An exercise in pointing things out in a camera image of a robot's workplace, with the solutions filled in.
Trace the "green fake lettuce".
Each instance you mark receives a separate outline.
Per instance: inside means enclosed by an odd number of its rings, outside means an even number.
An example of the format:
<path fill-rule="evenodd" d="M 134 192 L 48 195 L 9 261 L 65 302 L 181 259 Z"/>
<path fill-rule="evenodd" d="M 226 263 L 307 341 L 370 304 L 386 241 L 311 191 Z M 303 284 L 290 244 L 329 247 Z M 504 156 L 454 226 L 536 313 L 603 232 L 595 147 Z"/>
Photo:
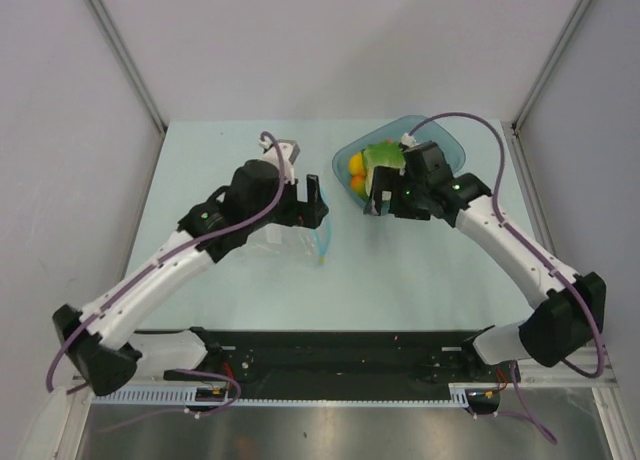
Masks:
<path fill-rule="evenodd" d="M 392 140 L 371 144 L 362 150 L 363 165 L 366 172 L 365 191 L 369 195 L 373 183 L 374 168 L 378 166 L 402 170 L 405 160 L 400 143 Z"/>

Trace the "orange fake carrot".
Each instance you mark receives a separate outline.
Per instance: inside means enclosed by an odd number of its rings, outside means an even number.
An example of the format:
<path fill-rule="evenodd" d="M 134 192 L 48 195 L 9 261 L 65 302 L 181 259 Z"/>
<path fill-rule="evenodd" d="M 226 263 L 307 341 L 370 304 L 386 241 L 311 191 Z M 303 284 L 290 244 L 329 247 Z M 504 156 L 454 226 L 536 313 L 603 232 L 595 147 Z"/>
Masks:
<path fill-rule="evenodd" d="M 366 177 L 361 175 L 355 175 L 351 177 L 350 188 L 360 196 L 366 194 Z"/>

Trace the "clear zip top bag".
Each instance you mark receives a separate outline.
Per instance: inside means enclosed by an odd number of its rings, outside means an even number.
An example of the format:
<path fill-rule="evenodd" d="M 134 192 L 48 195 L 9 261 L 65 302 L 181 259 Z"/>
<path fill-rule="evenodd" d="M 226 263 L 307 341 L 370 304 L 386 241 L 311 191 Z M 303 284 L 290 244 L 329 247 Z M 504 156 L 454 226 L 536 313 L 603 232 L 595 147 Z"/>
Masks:
<path fill-rule="evenodd" d="M 269 224 L 252 233 L 233 255 L 245 265 L 283 262 L 286 266 L 311 268 L 326 263 L 331 243 L 332 217 L 328 213 L 316 229 Z"/>

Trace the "yellow fake lemon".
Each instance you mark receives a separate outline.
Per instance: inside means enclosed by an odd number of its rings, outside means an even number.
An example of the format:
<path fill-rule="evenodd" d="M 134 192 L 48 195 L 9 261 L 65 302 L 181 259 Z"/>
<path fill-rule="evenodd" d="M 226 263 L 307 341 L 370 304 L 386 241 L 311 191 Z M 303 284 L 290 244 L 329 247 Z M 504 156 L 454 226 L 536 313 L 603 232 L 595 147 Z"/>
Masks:
<path fill-rule="evenodd" d="M 354 154 L 348 162 L 348 171 L 351 176 L 366 176 L 364 157 L 361 152 Z"/>

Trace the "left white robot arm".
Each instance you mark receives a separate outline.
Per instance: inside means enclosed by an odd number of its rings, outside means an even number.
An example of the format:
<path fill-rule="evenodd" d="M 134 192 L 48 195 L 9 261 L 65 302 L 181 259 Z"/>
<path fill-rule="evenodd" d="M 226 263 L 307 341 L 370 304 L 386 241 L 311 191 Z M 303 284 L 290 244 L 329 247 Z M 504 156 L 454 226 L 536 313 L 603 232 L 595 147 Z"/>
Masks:
<path fill-rule="evenodd" d="M 249 160 L 234 172 L 230 185 L 192 207 L 136 273 L 81 309 L 60 307 L 52 317 L 58 337 L 93 392 L 111 394 L 135 376 L 214 377 L 221 348 L 204 329 L 136 330 L 183 284 L 243 246 L 255 231 L 268 224 L 318 228 L 329 212 L 318 177 L 308 175 L 306 188 L 301 201 L 297 183 L 281 181 L 277 166 Z"/>

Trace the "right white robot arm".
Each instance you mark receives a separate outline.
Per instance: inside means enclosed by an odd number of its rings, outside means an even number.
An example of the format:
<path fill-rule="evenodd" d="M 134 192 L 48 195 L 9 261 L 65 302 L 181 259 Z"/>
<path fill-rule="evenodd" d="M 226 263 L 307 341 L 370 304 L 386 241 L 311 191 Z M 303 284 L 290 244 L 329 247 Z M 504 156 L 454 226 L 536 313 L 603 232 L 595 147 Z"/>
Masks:
<path fill-rule="evenodd" d="M 579 274 L 524 235 L 500 208 L 497 192 L 471 173 L 454 176 L 437 144 L 398 149 L 397 166 L 365 161 L 365 213 L 446 221 L 506 272 L 533 310 L 524 321 L 489 327 L 469 340 L 461 356 L 469 379 L 484 381 L 498 364 L 513 360 L 553 367 L 589 341 L 603 346 L 606 284 L 599 275 Z"/>

